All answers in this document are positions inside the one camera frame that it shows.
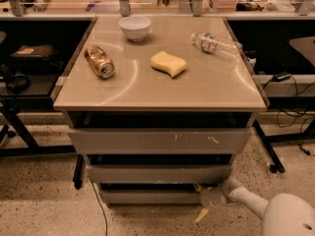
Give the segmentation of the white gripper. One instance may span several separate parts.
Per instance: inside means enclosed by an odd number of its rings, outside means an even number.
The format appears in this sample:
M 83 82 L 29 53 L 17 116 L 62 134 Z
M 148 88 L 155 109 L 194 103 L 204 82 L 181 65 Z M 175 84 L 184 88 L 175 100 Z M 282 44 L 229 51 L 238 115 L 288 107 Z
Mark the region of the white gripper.
M 204 187 L 202 184 L 194 183 L 195 191 L 200 193 L 200 202 L 203 206 L 197 207 L 194 219 L 195 223 L 200 222 L 209 212 L 209 207 L 223 206 L 227 204 L 227 198 L 221 187 Z

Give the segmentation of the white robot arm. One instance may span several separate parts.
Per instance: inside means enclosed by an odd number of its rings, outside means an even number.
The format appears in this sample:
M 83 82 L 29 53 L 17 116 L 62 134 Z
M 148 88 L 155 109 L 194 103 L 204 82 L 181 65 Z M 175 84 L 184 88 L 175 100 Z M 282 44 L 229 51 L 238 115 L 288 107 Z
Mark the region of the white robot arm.
M 262 236 L 315 236 L 315 208 L 298 196 L 278 194 L 266 200 L 235 178 L 228 178 L 216 187 L 195 184 L 195 189 L 201 204 L 196 222 L 211 207 L 245 206 L 262 220 Z

